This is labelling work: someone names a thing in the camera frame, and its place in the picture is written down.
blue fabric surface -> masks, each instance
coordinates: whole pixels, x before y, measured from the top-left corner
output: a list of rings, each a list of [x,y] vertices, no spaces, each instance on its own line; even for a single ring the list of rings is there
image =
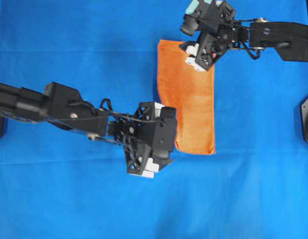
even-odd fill
[[[134,112],[158,100],[159,40],[190,39],[179,31],[189,3],[1,0],[0,82],[42,92],[56,81]],[[308,22],[305,1],[230,3],[237,19]],[[308,238],[308,64],[229,52],[215,78],[217,155],[175,151],[153,180],[127,175],[120,147],[10,120],[0,239]]]

screw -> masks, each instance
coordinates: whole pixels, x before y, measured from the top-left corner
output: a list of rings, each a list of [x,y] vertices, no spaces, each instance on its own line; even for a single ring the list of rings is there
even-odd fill
[[[76,113],[71,113],[70,114],[70,118],[71,119],[77,119],[78,118],[78,115]]]
[[[130,132],[131,134],[134,134],[134,133],[135,133],[134,128],[133,128],[133,127],[129,127],[129,132]]]

black cable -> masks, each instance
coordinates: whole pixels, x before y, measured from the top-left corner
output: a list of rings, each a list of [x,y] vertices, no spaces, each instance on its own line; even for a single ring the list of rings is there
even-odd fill
[[[119,114],[119,113],[116,113],[116,112],[110,112],[110,111],[107,111],[108,112],[108,115],[110,116],[116,116],[116,117],[120,117],[120,118],[124,118],[124,119],[127,119],[127,120],[131,120],[131,121],[136,121],[136,122],[140,122],[140,123],[158,123],[158,122],[161,122],[161,123],[164,123],[162,122],[161,120],[142,120],[142,119],[135,119],[133,117],[129,117],[129,116],[126,116],[124,114]],[[97,118],[103,118],[103,117],[108,117],[108,115],[106,116],[95,116],[95,117],[87,117],[87,118],[74,118],[74,119],[69,119],[69,118],[64,118],[64,119],[52,119],[52,120],[46,120],[48,122],[53,122],[53,121],[77,121],[77,120],[94,120],[94,119],[97,119]]]
[[[241,41],[240,43],[242,43],[242,45],[243,45],[243,47],[244,47],[244,50],[246,50],[246,52],[248,53],[248,55],[249,55],[253,60],[258,60],[258,59],[260,58],[260,56],[261,56],[260,50],[257,50],[257,51],[256,51],[256,52],[257,52],[257,55],[255,56],[255,55],[253,55],[253,54],[251,53],[250,49],[247,47],[247,45],[246,45],[243,41]]]
[[[205,18],[198,18],[198,20],[199,20],[199,21],[202,21],[202,22],[204,22],[204,21],[211,21],[211,22],[219,23],[219,24],[221,24],[221,25],[240,27],[240,28],[244,28],[244,29],[248,29],[248,30],[251,29],[251,28],[248,27],[248,26],[242,26],[242,25],[237,25],[237,24],[233,24],[233,23],[226,23],[226,22],[221,22],[221,21],[217,21],[217,20],[211,20],[211,19],[205,19]],[[252,30],[263,32],[263,29],[258,29],[258,28],[252,28]],[[279,32],[270,32],[270,33],[271,33],[271,34],[275,34],[275,35],[279,35],[279,36],[289,37],[289,38],[292,38],[292,39],[301,40],[301,41],[304,41],[304,42],[307,42],[307,43],[308,43],[308,40],[307,40],[307,39],[304,39],[304,38],[301,38],[301,37],[289,36],[289,35],[285,35],[285,34],[279,33]]]
[[[107,108],[109,109],[109,111],[113,111],[113,107],[112,107],[112,103],[110,101],[110,99],[105,98],[102,100],[101,104],[100,104],[100,109],[105,110],[105,108],[103,107],[104,103],[107,104]]]
[[[93,115],[95,115],[95,116],[97,115],[94,106],[93,106],[90,102],[88,102],[88,101],[70,102],[70,103],[68,104],[68,106],[70,106],[70,107],[75,107],[75,106],[86,106],[86,107],[88,107],[88,108],[91,109],[91,112],[92,112]]]

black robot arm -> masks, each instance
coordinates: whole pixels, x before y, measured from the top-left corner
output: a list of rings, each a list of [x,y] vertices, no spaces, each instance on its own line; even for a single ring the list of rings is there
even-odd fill
[[[78,90],[54,82],[44,94],[0,83],[0,128],[2,118],[46,121],[90,140],[122,145],[127,172],[145,177],[153,177],[171,163],[177,127],[175,108],[149,102],[140,103],[133,115],[120,114],[104,99],[96,109]]]
[[[197,41],[180,45],[189,54],[188,64],[208,71],[228,50],[245,50],[256,60],[267,47],[275,48],[284,61],[308,62],[308,25],[264,18],[235,20],[235,14],[227,1],[191,2],[181,31],[189,36],[201,33]],[[245,22],[251,22],[250,27],[242,25]]]

orange towel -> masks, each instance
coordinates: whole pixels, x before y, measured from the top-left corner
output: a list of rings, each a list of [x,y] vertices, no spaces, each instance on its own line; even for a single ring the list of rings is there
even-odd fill
[[[158,45],[158,92],[162,104],[177,108],[176,147],[192,154],[214,154],[214,67],[197,72],[185,63],[182,42]]]

